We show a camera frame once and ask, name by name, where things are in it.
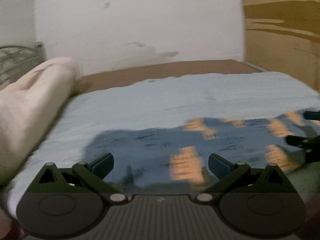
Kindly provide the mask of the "blue pants with orange trucks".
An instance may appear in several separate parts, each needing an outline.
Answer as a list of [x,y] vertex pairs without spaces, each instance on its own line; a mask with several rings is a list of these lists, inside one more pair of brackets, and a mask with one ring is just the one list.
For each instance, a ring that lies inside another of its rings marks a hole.
[[269,119],[194,118],[175,128],[104,131],[85,146],[83,160],[111,153],[114,168],[105,182],[119,191],[186,193],[216,182],[208,167],[213,153],[253,168],[276,163],[286,173],[294,171],[304,154],[286,144],[288,135],[314,138],[319,122],[296,111]]

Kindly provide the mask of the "metal bed headboard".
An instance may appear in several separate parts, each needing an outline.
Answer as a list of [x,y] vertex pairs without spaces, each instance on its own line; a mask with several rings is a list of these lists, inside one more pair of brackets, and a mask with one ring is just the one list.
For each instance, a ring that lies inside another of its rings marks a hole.
[[44,44],[34,47],[22,45],[1,46],[1,85],[13,83],[24,74],[46,61]]

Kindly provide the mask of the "brown wooden wardrobe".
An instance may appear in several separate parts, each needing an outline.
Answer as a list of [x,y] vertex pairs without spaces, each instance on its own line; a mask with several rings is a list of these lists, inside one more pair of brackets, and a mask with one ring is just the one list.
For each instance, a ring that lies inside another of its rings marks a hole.
[[242,0],[245,60],[319,91],[319,0]]

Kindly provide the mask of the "brown wooden bed frame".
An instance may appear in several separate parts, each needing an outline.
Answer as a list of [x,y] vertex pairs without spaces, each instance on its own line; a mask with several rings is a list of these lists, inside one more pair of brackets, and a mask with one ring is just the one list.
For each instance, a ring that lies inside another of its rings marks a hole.
[[234,60],[185,61],[150,66],[113,70],[84,76],[76,88],[76,94],[86,94],[96,90],[126,87],[149,79],[164,79],[195,74],[252,74],[259,73],[255,67]]

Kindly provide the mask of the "cream rolled blanket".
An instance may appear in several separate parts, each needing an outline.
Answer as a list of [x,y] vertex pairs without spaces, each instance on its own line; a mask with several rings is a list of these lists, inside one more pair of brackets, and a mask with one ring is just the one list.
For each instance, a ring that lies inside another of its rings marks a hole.
[[57,57],[1,90],[1,184],[15,176],[81,80],[81,67]]

